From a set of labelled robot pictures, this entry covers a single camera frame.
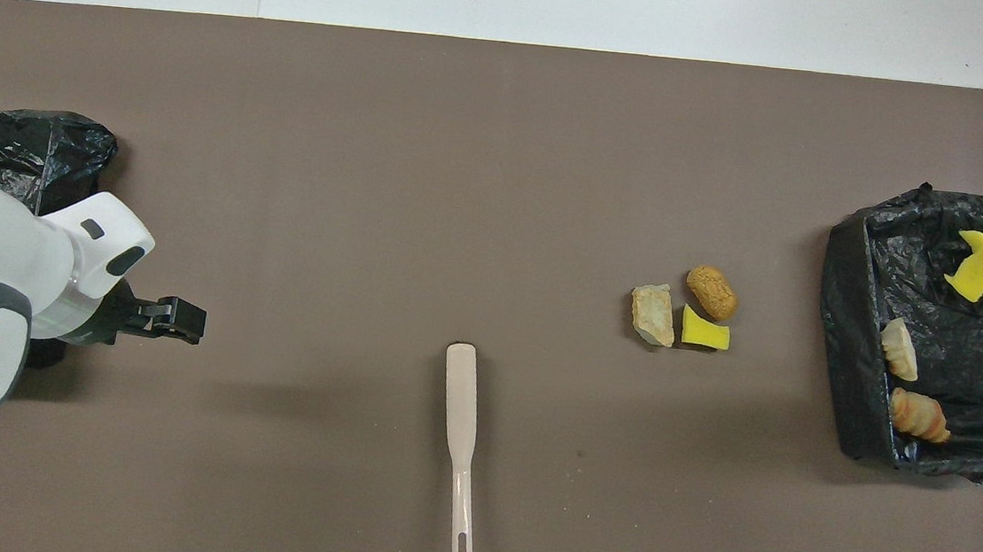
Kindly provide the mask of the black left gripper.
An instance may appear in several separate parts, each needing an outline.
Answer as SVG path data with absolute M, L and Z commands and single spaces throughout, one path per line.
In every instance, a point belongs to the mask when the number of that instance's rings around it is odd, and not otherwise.
M 189 346 L 200 344 L 205 335 L 207 312 L 176 296 L 137 299 L 129 281 L 121 280 L 99 301 L 83 324 L 59 336 L 72 346 L 114 345 L 122 330 L 130 326 L 133 336 L 181 339 Z

